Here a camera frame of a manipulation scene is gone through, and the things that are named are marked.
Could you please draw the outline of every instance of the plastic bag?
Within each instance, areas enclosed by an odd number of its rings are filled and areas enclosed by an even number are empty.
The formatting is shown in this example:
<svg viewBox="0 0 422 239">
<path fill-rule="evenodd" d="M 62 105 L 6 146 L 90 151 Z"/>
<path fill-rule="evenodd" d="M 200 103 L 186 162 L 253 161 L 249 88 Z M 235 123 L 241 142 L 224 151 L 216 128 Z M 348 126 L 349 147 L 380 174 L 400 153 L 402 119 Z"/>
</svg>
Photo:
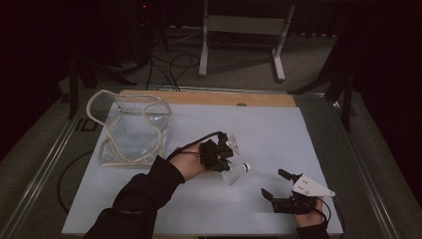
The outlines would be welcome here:
<svg viewBox="0 0 422 239">
<path fill-rule="evenodd" d="M 106 121 L 93 116 L 93 102 L 113 101 Z M 106 128 L 99 158 L 103 166 L 152 165 L 170 137 L 171 108 L 159 97 L 99 91 L 87 104 L 88 116 Z"/>
</svg>

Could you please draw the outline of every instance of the white table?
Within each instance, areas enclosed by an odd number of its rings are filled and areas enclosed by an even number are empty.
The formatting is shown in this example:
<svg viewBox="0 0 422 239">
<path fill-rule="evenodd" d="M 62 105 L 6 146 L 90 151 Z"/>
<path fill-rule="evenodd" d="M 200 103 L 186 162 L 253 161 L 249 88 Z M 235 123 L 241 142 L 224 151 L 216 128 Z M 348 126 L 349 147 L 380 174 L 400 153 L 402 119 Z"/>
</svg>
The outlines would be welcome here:
<svg viewBox="0 0 422 239">
<path fill-rule="evenodd" d="M 207 75 L 208 65 L 208 32 L 232 32 L 232 33 L 252 33 L 252 34 L 266 34 L 280 36 L 279 45 L 273 50 L 273 60 L 276 69 L 277 79 L 279 81 L 285 80 L 285 73 L 283 71 L 282 61 L 280 60 L 280 53 L 282 52 L 286 36 L 289 31 L 290 23 L 295 5 L 291 5 L 288 14 L 284 19 L 270 19 L 270 18 L 250 18 L 250 17 L 236 17 L 236 16 L 222 16 L 208 14 L 208 0 L 204 0 L 204 20 L 203 20 L 203 40 L 201 59 L 199 64 L 199 76 L 205 77 Z"/>
<path fill-rule="evenodd" d="M 172 236 L 295 234 L 292 216 L 274 213 L 271 203 L 261 195 L 261 188 L 275 197 L 291 195 L 292 182 L 278 176 L 279 168 L 294 174 L 303 173 L 326 185 L 300 110 L 170 106 L 173 137 L 167 155 L 176 146 L 221 130 L 233 133 L 242 151 L 231 160 L 249 162 L 252 170 L 232 186 L 227 186 L 219 173 L 203 174 L 180 185 L 170 202 L 158 211 L 154 233 Z M 100 212 L 112 205 L 131 177 L 148 171 L 148 168 L 100 167 L 99 147 L 105 136 L 103 131 L 63 228 L 64 234 L 85 234 Z M 331 199 L 325 198 L 325 201 L 332 213 L 328 233 L 342 233 Z"/>
</svg>

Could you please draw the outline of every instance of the black jacket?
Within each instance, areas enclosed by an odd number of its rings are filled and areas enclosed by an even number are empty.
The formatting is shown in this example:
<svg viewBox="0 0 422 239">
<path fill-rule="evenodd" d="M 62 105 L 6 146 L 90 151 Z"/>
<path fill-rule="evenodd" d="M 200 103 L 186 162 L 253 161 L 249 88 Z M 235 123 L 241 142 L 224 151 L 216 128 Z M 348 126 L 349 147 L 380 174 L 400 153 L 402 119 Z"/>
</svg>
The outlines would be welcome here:
<svg viewBox="0 0 422 239">
<path fill-rule="evenodd" d="M 112 208 L 103 210 L 86 239 L 152 238 L 157 210 L 185 180 L 173 164 L 158 157 L 147 175 L 140 173 L 118 193 Z M 297 228 L 302 239 L 328 238 L 326 224 Z"/>
</svg>

